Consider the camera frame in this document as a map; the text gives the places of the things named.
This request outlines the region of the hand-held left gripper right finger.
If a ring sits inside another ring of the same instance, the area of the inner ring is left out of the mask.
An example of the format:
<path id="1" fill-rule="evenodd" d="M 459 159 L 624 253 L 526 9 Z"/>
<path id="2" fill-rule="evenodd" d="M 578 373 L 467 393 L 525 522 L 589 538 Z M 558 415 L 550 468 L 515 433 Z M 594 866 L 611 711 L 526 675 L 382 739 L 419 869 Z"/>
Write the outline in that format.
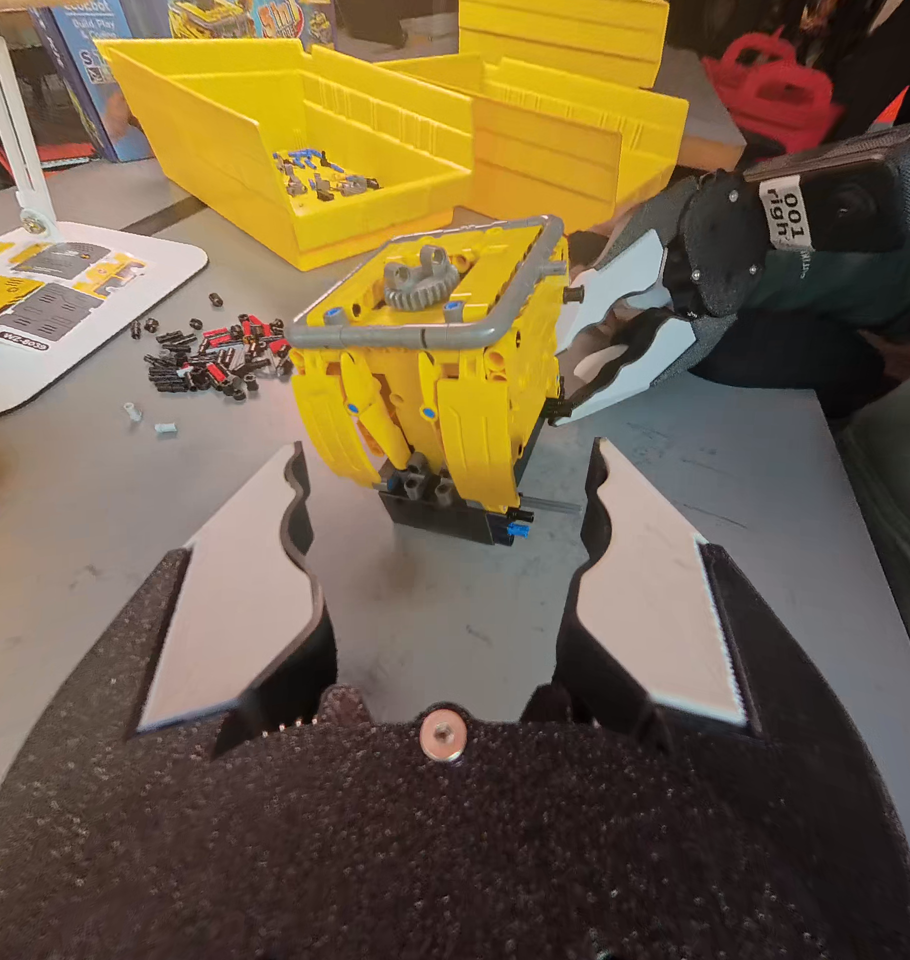
<path id="1" fill-rule="evenodd" d="M 747 737 L 750 695 L 707 567 L 710 543 L 608 438 L 594 438 L 556 642 L 576 718 L 638 741 Z"/>

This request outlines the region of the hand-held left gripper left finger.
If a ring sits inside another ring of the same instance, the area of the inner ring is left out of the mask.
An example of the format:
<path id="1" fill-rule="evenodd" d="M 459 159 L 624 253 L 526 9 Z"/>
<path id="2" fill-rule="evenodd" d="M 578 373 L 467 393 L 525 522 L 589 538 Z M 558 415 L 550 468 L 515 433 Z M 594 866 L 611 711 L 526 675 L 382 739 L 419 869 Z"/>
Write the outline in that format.
<path id="1" fill-rule="evenodd" d="M 304 446 L 289 443 L 187 541 L 134 710 L 136 737 L 215 719 L 219 757 L 318 724 L 337 684 L 337 640 L 307 556 L 310 494 Z"/>

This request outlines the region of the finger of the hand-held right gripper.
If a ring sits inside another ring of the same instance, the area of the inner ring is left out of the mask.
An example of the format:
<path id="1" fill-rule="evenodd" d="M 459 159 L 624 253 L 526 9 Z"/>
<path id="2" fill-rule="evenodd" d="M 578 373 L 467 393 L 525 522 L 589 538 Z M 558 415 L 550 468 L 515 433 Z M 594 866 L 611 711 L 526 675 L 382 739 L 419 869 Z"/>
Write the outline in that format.
<path id="1" fill-rule="evenodd" d="M 695 344 L 692 321 L 665 307 L 579 335 L 560 354 L 564 377 L 548 402 L 548 423 L 571 424 L 648 391 Z"/>
<path id="2" fill-rule="evenodd" d="M 655 287 L 664 262 L 665 244 L 655 229 L 648 229 L 605 264 L 583 271 L 562 291 L 557 356 L 571 348 L 584 330 L 602 324 L 619 301 Z"/>

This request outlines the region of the yellow and black lego model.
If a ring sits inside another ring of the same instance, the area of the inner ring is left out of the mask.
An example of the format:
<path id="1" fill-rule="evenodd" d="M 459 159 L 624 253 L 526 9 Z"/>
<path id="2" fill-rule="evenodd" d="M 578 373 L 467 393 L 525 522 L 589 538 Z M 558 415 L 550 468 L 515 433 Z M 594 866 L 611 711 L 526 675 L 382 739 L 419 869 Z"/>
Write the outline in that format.
<path id="1" fill-rule="evenodd" d="M 286 326 L 306 434 L 393 523 L 486 546 L 563 386 L 561 218 L 397 235 Z"/>

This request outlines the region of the pile of black red pins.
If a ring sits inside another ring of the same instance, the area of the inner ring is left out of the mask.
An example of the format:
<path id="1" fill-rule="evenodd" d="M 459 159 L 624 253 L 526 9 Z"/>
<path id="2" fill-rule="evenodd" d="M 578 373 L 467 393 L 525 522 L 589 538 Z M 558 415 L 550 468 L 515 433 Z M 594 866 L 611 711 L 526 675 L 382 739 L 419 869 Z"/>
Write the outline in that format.
<path id="1" fill-rule="evenodd" d="M 280 319 L 240 314 L 230 325 L 189 320 L 187 331 L 161 332 L 154 318 L 135 332 L 151 334 L 156 350 L 142 357 L 151 387 L 162 395 L 209 392 L 230 402 L 253 398 L 268 379 L 286 381 L 295 371 L 293 349 Z"/>

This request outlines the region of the person's right forearm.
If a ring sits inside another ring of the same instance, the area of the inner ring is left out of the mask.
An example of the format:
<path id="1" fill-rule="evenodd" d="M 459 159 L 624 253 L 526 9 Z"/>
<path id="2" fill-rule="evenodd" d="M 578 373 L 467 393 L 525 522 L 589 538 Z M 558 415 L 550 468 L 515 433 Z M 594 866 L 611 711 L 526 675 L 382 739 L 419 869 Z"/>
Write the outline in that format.
<path id="1" fill-rule="evenodd" d="M 769 251 L 744 309 L 910 331 L 910 123 L 756 164 L 768 208 L 788 194 L 805 238 Z"/>

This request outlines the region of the empty yellow plastic bin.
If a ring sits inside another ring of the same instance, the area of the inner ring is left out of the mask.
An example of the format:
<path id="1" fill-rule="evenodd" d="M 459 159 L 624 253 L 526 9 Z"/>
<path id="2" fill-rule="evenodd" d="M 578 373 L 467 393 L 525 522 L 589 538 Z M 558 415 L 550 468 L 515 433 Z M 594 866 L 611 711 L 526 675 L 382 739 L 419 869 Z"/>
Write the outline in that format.
<path id="1" fill-rule="evenodd" d="M 665 1 L 460 1 L 459 50 L 651 89 L 669 10 Z"/>
<path id="2" fill-rule="evenodd" d="M 384 66 L 471 100 L 474 169 L 463 209 L 493 220 L 552 214 L 568 234 L 662 191 L 689 115 L 683 98 L 507 57 Z"/>

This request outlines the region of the red plastic basket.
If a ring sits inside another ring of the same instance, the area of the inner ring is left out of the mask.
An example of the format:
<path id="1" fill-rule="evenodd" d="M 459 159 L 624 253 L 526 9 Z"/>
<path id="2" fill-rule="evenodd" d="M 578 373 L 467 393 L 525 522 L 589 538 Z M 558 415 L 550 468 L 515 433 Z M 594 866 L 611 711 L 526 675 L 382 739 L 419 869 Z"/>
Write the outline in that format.
<path id="1" fill-rule="evenodd" d="M 701 64 L 735 125 L 783 153 L 819 146 L 845 113 L 832 79 L 799 62 L 780 30 L 745 33 Z"/>

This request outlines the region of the heap of grey blue pieces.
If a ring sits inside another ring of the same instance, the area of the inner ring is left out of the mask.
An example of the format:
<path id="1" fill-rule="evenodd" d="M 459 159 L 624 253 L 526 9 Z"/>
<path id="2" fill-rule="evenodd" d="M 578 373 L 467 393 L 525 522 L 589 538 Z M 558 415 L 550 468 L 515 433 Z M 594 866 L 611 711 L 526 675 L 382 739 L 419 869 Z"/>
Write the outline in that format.
<path id="1" fill-rule="evenodd" d="M 296 208 L 304 208 L 311 201 L 330 203 L 382 189 L 377 178 L 344 169 L 334 163 L 324 150 L 281 150 L 274 151 L 270 156 L 282 191 Z"/>

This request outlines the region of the yellow grey sticker sheet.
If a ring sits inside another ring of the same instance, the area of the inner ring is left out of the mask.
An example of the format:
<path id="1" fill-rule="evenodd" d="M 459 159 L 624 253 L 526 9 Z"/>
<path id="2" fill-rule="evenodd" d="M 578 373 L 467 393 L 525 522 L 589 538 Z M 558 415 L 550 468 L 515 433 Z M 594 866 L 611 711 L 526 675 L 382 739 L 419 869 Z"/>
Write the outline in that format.
<path id="1" fill-rule="evenodd" d="M 46 352 L 150 262 L 87 242 L 0 242 L 0 343 Z"/>

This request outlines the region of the yellow bin with many pieces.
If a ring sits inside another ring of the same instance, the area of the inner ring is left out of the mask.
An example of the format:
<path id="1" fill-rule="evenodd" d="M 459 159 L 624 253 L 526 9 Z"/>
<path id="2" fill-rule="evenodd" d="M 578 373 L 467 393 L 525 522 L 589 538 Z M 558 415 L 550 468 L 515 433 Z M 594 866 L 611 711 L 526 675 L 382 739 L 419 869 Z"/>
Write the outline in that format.
<path id="1" fill-rule="evenodd" d="M 298 270 L 444 227 L 471 195 L 465 95 L 293 39 L 97 45 L 166 177 Z M 304 148 L 382 189 L 295 207 L 271 154 Z"/>

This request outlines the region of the white stand pole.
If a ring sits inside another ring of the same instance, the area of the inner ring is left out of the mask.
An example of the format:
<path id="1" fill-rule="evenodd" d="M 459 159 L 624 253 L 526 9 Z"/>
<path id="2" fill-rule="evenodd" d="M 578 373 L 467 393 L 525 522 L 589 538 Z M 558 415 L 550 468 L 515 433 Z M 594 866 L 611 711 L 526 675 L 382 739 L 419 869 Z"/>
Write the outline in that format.
<path id="1" fill-rule="evenodd" d="M 0 2 L 0 11 L 4 4 Z M 37 239 L 60 242 L 56 213 L 8 44 L 0 32 L 0 135 L 15 186 L 19 222 Z"/>

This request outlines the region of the blue robot kit box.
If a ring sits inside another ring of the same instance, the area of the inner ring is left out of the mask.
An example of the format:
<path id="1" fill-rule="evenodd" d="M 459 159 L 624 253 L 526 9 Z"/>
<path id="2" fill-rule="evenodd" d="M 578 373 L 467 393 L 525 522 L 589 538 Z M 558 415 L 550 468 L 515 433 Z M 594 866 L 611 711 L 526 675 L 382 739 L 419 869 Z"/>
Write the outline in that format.
<path id="1" fill-rule="evenodd" d="M 41 7 L 30 17 L 97 153 L 109 162 L 153 153 L 98 41 L 289 39 L 306 50 L 332 49 L 338 23 L 331 1 L 93 1 Z"/>

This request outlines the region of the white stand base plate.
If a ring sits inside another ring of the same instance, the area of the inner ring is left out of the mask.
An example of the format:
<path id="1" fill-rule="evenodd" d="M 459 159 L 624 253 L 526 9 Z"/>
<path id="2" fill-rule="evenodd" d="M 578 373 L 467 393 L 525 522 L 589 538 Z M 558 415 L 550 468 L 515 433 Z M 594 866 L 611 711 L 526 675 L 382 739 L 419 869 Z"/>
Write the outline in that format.
<path id="1" fill-rule="evenodd" d="M 0 416 L 24 406 L 62 379 L 132 322 L 146 316 L 150 309 L 193 279 L 209 262 L 207 254 L 197 246 L 76 222 L 57 225 L 61 240 L 51 243 L 99 244 L 143 258 L 149 261 L 149 269 L 113 293 L 89 320 L 49 350 L 39 352 L 0 342 Z M 1 235 L 0 242 L 50 241 L 18 228 Z"/>

